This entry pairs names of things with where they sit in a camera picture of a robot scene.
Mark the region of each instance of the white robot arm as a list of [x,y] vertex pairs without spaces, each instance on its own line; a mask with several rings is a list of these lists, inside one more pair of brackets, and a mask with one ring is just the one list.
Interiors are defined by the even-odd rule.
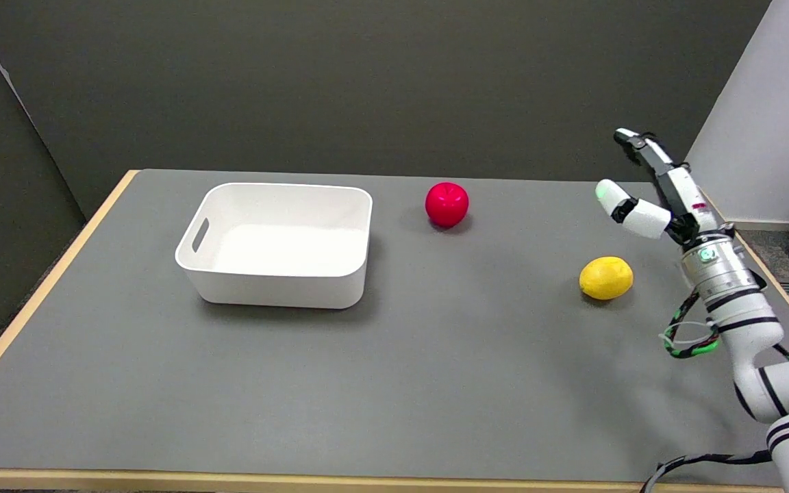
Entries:
[[627,156],[651,171],[662,207],[602,180],[595,188],[605,213],[627,230],[648,238],[667,233],[683,249],[681,264],[705,303],[732,360],[736,397],[761,423],[770,423],[766,443],[789,493],[789,362],[758,368],[758,353],[779,343],[784,330],[734,245],[732,225],[719,225],[689,172],[675,165],[653,134],[624,128],[614,140]]

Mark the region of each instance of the wooden table edge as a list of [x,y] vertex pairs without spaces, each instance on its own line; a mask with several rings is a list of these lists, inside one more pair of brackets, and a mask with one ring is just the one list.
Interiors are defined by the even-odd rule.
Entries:
[[[70,244],[60,261],[41,281],[18,315],[0,336],[0,358],[16,339],[26,322],[41,305],[54,284],[87,243],[90,235],[108,214],[138,170],[127,171],[112,190],[103,205],[94,213],[81,233]],[[789,296],[763,261],[748,244],[742,241],[745,251],[757,262],[765,277],[775,286],[789,304]],[[247,475],[159,471],[103,471],[71,469],[0,469],[2,490],[189,490],[189,491],[251,491],[253,493],[328,493],[364,491],[410,490],[425,491],[502,491],[542,493],[634,493],[638,483],[608,483],[607,481],[511,481],[511,480],[457,480],[425,478],[370,478],[370,477],[304,477],[304,475]],[[710,484],[660,484],[658,491],[670,493],[780,493],[779,488],[761,486],[726,486]]]
[[[0,469],[1,490],[154,490],[250,493],[636,493],[639,483],[394,477],[317,477],[162,471]],[[766,486],[659,484],[659,493],[782,493]]]
[[51,292],[53,285],[60,280],[62,277],[63,272],[66,271],[68,266],[72,263],[75,259],[75,256],[78,255],[78,252],[84,247],[84,244],[87,243],[88,238],[90,235],[93,234],[93,231],[96,230],[99,223],[103,221],[105,215],[109,213],[109,210],[112,209],[112,206],[118,198],[123,193],[123,190],[129,185],[129,182],[132,181],[132,178],[138,174],[137,170],[130,170],[127,171],[126,174],[123,175],[121,180],[118,182],[118,185],[112,190],[112,193],[109,194],[103,205],[99,206],[99,209],[93,214],[90,221],[87,222],[84,229],[81,230],[81,233],[78,233],[78,236],[75,237],[75,241],[70,244],[69,248],[66,250],[66,253],[63,253],[62,257],[60,257],[60,261],[57,261],[56,265],[53,266],[51,271],[47,274],[47,277],[41,281],[41,284],[38,285],[37,290],[35,293],[32,293],[30,299],[26,302],[26,305],[23,305],[23,308],[20,309],[20,312],[15,316],[12,322],[8,325],[7,328],[3,331],[2,335],[0,336],[0,358],[4,354],[5,350],[8,349],[10,344],[14,342],[20,331],[23,330],[24,325],[29,319],[32,317],[32,314],[35,313],[38,306],[41,305],[41,302],[45,299],[48,293]]

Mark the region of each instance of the red apple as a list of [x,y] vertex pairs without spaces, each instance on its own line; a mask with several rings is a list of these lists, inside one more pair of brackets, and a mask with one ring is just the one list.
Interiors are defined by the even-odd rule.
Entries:
[[439,227],[451,228],[467,215],[467,192],[456,184],[444,181],[428,190],[425,211]]

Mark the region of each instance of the white wall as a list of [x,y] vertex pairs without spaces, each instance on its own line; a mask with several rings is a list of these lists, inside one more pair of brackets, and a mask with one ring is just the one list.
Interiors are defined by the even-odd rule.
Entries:
[[687,159],[732,221],[789,223],[789,0],[773,0]]

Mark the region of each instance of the lemon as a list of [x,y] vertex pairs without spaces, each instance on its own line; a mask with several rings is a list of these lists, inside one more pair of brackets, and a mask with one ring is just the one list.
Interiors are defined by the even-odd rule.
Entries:
[[632,268],[620,257],[599,257],[580,271],[580,290],[594,299],[622,296],[632,287]]

